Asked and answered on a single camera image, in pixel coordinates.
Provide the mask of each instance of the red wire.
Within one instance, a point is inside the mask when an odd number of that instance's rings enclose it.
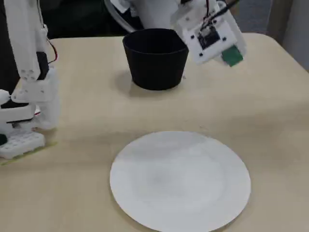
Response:
[[[55,62],[55,61],[58,60],[58,52],[57,52],[56,47],[52,44],[52,42],[50,42],[50,40],[48,40],[48,42],[49,42],[49,44],[51,45],[51,47],[53,48],[54,53],[55,53],[55,59],[52,60],[52,61],[50,61],[50,62],[48,63],[48,64],[50,64],[50,63],[53,63],[53,62]]]

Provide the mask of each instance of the white plastic block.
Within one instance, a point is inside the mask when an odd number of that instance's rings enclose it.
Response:
[[[25,99],[28,102],[52,101],[58,93],[58,78],[56,71],[51,68],[44,80],[36,82],[22,82],[23,90],[26,92]]]
[[[10,100],[10,94],[8,91],[0,89],[0,108],[2,104],[7,103]]]
[[[34,18],[38,14],[36,1],[5,0],[9,37],[19,75],[35,81],[40,75],[36,55]]]
[[[0,122],[0,134],[12,133],[15,129],[11,123]]]
[[[48,29],[42,28],[42,25],[38,25],[36,29],[36,47],[38,52],[47,53],[48,40],[47,40]]]
[[[146,29],[170,29],[170,17],[178,9],[177,2],[173,0],[134,0],[133,5]]]
[[[33,131],[15,130],[7,136],[8,142],[0,146],[0,157],[7,160],[45,146],[44,135]]]
[[[15,122],[34,117],[35,105],[29,104],[24,107],[0,109],[0,122]]]
[[[198,38],[200,34],[206,36],[209,33],[209,29],[205,28],[202,32],[200,31],[204,24],[203,17],[207,11],[204,1],[201,3],[199,1],[189,2],[185,6],[180,7],[171,17],[171,23],[174,29],[187,44],[193,60],[197,64],[202,64],[213,58],[218,59],[218,56],[221,56],[223,51],[233,45],[236,45],[244,56],[246,53],[246,44],[230,12],[212,21],[213,27],[220,39],[208,47],[202,47]],[[211,0],[210,6],[210,14],[214,15],[223,9],[226,4],[223,1]]]
[[[52,101],[48,102],[38,102],[37,105],[40,107],[40,114],[35,116],[38,128],[43,130],[51,130],[58,125],[59,115],[60,115],[60,99],[59,96]]]

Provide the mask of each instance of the white 3d-printed part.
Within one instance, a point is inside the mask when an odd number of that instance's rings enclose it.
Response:
[[[10,100],[10,94],[8,91],[0,89],[0,108],[2,104],[7,103]]]
[[[0,157],[10,160],[42,146],[45,146],[44,135],[32,131],[15,130],[8,134],[8,142],[0,146]]]

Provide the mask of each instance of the cable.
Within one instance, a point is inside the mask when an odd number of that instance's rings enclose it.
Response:
[[[208,20],[207,20],[207,24],[204,23],[202,24],[202,27],[200,29],[200,31],[202,31],[203,29],[205,29],[206,27],[208,27],[212,20],[214,20],[217,17],[220,17],[222,15],[224,15],[226,12],[228,12],[233,6],[235,6],[240,0],[233,0],[232,2],[228,3],[223,9],[221,9],[220,11],[218,11],[217,13],[215,13],[213,16],[211,16]]]
[[[191,0],[181,0],[181,1],[180,1],[180,4],[181,4],[181,5],[184,5],[184,4],[186,4],[187,2],[190,2],[190,1],[191,1]]]
[[[57,52],[56,47],[52,44],[52,42],[49,39],[47,39],[47,40],[48,40],[49,44],[51,45],[51,47],[53,48],[54,53],[55,53],[55,59],[50,61],[50,62],[48,62],[48,64],[51,64],[51,63],[53,63],[53,62],[58,60],[58,52]]]
[[[207,12],[206,12],[206,16],[209,17],[209,0],[206,0],[206,7],[207,7]]]

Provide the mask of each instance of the black wire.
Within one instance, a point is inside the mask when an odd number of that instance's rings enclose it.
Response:
[[[214,20],[215,18],[217,17],[220,17],[222,15],[224,15],[226,12],[228,12],[232,7],[234,7],[240,0],[233,0],[232,2],[228,3],[223,9],[221,9],[220,11],[218,11],[217,13],[215,13],[213,16],[211,16],[209,19],[208,19],[208,23],[205,24],[205,21],[204,23],[202,24],[202,27],[201,27],[201,30],[202,31],[204,28],[208,27],[211,23],[212,23],[212,20]]]
[[[229,11],[233,6],[235,6],[240,0],[234,0],[230,3],[228,3],[222,10],[215,13],[212,17],[210,17],[209,21],[214,20],[215,18],[224,15],[227,11]]]
[[[181,0],[181,1],[180,1],[180,4],[181,4],[181,5],[184,5],[184,4],[186,4],[187,2],[189,2],[189,1],[191,1],[191,0]]]
[[[209,0],[206,0],[206,7],[207,7],[207,12],[206,12],[206,16],[208,17],[209,16]]]

